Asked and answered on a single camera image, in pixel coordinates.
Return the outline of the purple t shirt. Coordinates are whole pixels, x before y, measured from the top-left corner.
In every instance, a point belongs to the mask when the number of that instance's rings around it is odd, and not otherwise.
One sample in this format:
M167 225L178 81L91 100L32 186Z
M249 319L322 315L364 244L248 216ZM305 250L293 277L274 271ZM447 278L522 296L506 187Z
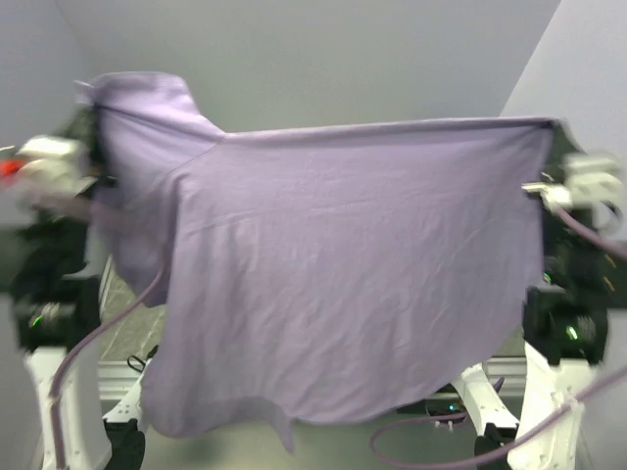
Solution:
M522 185L548 118L423 120L227 133L180 77L77 87L99 112L121 214L117 273L167 309L141 382L161 434L370 419L488 359L542 275Z

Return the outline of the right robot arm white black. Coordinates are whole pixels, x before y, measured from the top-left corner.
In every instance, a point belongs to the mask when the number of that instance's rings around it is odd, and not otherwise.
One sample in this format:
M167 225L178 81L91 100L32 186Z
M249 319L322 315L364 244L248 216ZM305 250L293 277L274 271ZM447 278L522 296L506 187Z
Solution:
M624 193L622 165L586 154L555 130L536 182L523 191L542 208L543 277L522 309L526 378L521 413L503 405L481 365L453 383L477 439L477 469L573 469L584 401L613 384L595 382L609 331L608 312L626 306L626 247L605 239L593 210L614 215Z

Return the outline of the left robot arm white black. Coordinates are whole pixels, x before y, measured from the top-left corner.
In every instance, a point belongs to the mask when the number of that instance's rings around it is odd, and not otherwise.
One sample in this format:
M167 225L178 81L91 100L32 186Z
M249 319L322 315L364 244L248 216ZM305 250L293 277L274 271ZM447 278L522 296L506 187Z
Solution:
M138 469L146 451L140 387L100 404L101 281L86 273L93 195L116 181L85 106L63 129L1 151L1 184L23 192L29 224L1 230L1 292L38 401L45 469Z

